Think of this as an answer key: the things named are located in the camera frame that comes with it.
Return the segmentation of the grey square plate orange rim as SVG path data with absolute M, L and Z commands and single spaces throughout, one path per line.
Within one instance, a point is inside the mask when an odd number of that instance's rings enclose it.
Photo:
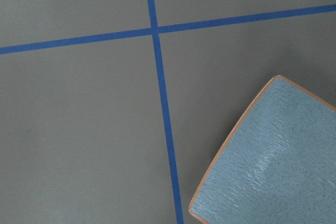
M 188 210 L 201 223 L 335 223 L 335 107 L 273 77 L 220 147 Z

